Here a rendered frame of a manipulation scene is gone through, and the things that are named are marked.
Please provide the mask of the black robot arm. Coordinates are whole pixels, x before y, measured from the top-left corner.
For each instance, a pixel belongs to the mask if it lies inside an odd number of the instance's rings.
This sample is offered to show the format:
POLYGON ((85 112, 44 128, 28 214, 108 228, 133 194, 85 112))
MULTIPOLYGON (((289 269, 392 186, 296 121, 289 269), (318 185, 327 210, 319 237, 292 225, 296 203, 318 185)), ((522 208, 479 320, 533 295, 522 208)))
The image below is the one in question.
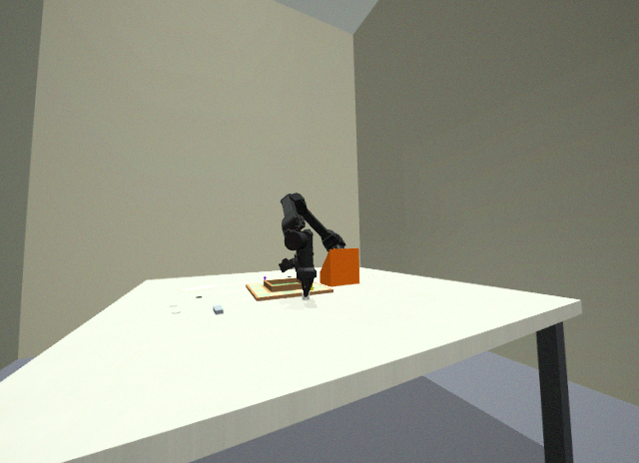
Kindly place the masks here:
MULTIPOLYGON (((320 221, 307 209, 307 204, 301 194, 287 194, 281 199, 285 217, 282 220, 282 230, 285 246, 289 250, 312 249, 313 233, 302 229, 306 222, 321 236, 321 241, 327 252, 330 249, 344 248, 345 242, 341 236, 332 230, 327 230, 320 221), (306 221, 306 222, 305 222, 306 221)), ((291 268, 299 268, 298 257, 284 258, 279 263, 281 272, 291 268)))

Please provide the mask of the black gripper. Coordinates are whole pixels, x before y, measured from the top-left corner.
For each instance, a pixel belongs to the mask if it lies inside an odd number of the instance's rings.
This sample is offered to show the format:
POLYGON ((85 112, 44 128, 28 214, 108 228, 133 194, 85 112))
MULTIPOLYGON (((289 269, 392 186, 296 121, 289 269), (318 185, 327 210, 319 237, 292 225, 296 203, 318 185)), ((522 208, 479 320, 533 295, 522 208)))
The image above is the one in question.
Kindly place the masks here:
POLYGON ((296 268, 296 276, 302 283, 304 297, 308 297, 314 279, 318 277, 317 271, 314 269, 313 249, 299 249, 296 252, 296 256, 299 262, 299 268, 296 268))

